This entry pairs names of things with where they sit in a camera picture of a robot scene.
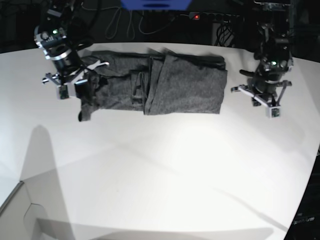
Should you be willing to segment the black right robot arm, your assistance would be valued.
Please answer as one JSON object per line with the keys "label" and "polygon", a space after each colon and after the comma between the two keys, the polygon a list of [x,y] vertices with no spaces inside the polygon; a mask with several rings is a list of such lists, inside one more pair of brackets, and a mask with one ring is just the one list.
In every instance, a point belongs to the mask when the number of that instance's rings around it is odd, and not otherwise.
{"label": "black right robot arm", "polygon": [[34,41],[51,61],[56,73],[47,73],[42,83],[54,83],[58,87],[71,84],[85,87],[90,84],[90,77],[95,74],[78,55],[78,52],[92,46],[90,30],[100,16],[102,1],[98,0],[93,18],[89,23],[77,17],[82,0],[50,0],[44,16],[34,29]]}

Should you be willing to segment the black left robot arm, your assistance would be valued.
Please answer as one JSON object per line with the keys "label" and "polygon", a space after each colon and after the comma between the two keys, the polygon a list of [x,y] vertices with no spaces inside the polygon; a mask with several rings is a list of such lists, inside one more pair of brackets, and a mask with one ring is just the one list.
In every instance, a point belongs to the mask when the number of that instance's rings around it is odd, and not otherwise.
{"label": "black left robot arm", "polygon": [[292,83],[281,80],[294,65],[289,37],[291,1],[242,0],[242,26],[236,38],[253,53],[258,61],[254,71],[241,69],[247,83],[233,87],[251,98],[255,107],[264,106],[275,115],[280,114],[280,100]]}

